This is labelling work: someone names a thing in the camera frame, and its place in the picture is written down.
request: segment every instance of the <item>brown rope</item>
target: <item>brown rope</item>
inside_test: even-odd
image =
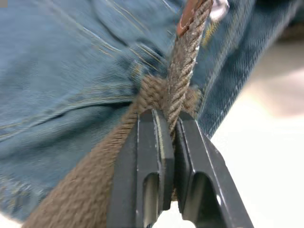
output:
[[[183,37],[176,39],[169,69],[170,86],[162,79],[146,76],[137,99],[122,118],[122,124],[110,132],[52,190],[30,215],[23,228],[106,228],[114,162],[137,114],[146,109],[164,107],[171,132],[181,108],[195,115],[200,95],[188,87],[209,9],[207,3],[203,3],[189,30]]]

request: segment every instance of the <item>blue denim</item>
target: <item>blue denim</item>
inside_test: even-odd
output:
[[[191,81],[211,137],[301,0],[230,0],[208,19]],[[0,210],[23,221],[166,77],[185,0],[10,0],[0,9]]]

